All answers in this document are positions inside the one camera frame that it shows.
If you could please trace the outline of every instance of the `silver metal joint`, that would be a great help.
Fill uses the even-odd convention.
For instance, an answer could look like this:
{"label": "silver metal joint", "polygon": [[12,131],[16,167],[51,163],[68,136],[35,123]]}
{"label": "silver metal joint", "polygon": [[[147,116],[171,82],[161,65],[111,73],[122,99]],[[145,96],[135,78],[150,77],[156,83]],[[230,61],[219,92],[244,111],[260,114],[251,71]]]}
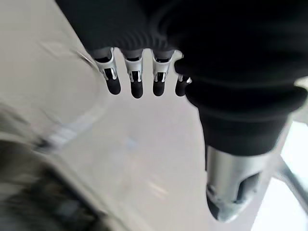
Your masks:
{"label": "silver metal joint", "polygon": [[165,59],[163,62],[158,59],[154,53],[152,54],[153,57],[153,76],[154,82],[165,82],[166,76],[169,72],[169,66],[172,60],[172,57],[169,59]]}
{"label": "silver metal joint", "polygon": [[95,60],[95,63],[98,66],[98,69],[103,74],[106,80],[117,79],[117,69],[116,69],[116,60],[114,56],[114,48],[110,49],[111,58],[109,61],[101,63]]}
{"label": "silver metal joint", "polygon": [[183,78],[183,75],[179,75],[179,77],[178,77],[178,81],[179,82],[186,82],[186,83],[191,83],[192,82],[192,79],[190,78],[190,77],[188,77],[188,78]]}
{"label": "silver metal joint", "polygon": [[269,157],[269,153],[236,156],[208,147],[206,198],[215,219],[229,222],[246,208],[258,191]]}
{"label": "silver metal joint", "polygon": [[137,61],[130,61],[124,58],[127,73],[129,75],[130,81],[141,82],[142,81],[142,72],[143,72],[143,57]]}

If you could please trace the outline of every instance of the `transparent object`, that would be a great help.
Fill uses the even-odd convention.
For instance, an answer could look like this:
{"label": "transparent object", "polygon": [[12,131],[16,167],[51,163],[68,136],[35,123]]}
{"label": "transparent object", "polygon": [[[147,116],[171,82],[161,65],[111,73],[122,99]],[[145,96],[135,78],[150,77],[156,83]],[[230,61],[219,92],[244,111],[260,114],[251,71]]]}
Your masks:
{"label": "transparent object", "polygon": [[5,0],[0,8],[0,102],[42,135],[70,126],[98,102],[104,110],[107,89],[76,55],[91,61],[53,1]]}

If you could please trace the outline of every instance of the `black fingertip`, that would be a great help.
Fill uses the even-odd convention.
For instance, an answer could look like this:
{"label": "black fingertip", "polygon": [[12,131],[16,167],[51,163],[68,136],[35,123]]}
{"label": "black fingertip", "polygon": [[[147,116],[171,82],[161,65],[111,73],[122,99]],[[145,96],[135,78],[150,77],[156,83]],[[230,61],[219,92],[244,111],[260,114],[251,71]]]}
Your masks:
{"label": "black fingertip", "polygon": [[218,215],[219,215],[219,208],[208,198],[206,195],[206,201],[207,201],[207,206],[208,209],[210,210],[212,216],[218,220]]}
{"label": "black fingertip", "polygon": [[187,83],[186,81],[180,82],[177,81],[177,84],[175,86],[175,93],[177,96],[184,96],[185,95],[185,88],[189,83]]}
{"label": "black fingertip", "polygon": [[121,85],[119,78],[107,80],[107,87],[111,94],[117,95],[121,92]]}
{"label": "black fingertip", "polygon": [[130,88],[133,97],[135,97],[136,99],[141,98],[141,96],[143,95],[142,81],[130,83]]}
{"label": "black fingertip", "polygon": [[153,82],[153,93],[156,96],[161,96],[165,91],[165,82]]}

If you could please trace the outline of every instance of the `white surface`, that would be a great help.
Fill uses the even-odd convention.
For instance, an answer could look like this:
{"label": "white surface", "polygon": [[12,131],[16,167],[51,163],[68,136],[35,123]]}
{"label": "white surface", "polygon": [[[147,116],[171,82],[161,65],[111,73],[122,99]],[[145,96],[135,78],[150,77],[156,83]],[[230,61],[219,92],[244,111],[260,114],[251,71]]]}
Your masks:
{"label": "white surface", "polygon": [[307,231],[308,217],[290,189],[272,179],[264,196],[252,231]]}
{"label": "white surface", "polygon": [[293,121],[281,155],[308,192],[307,137],[308,125]]}
{"label": "white surface", "polygon": [[[37,132],[49,132],[55,124],[42,108],[65,123],[93,104],[92,70],[66,59],[66,49],[55,48],[84,51],[53,1],[1,1],[0,30],[1,100],[14,106]],[[122,92],[111,96],[104,87],[102,107],[107,113],[66,146],[60,153],[63,159],[133,231],[250,230],[275,162],[260,194],[241,216],[231,224],[217,223],[205,201],[198,113],[175,95],[173,68],[164,95],[155,97],[152,57],[146,51],[144,96],[136,100],[124,60],[118,50],[115,54]]]}

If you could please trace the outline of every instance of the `robotic hand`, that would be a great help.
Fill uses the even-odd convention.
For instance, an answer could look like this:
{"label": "robotic hand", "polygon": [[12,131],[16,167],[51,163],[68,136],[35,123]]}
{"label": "robotic hand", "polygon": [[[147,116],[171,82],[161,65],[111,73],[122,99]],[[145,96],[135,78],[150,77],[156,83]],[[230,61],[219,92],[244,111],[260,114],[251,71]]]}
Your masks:
{"label": "robotic hand", "polygon": [[308,75],[308,2],[56,2],[112,94],[121,90],[113,47],[125,57],[135,98],[143,91],[143,49],[153,51],[156,96],[164,92],[173,51],[183,53],[175,62],[176,92],[184,95],[186,87],[199,110],[208,206],[221,222],[235,217],[257,192],[288,115],[306,99],[306,90],[294,82]]}

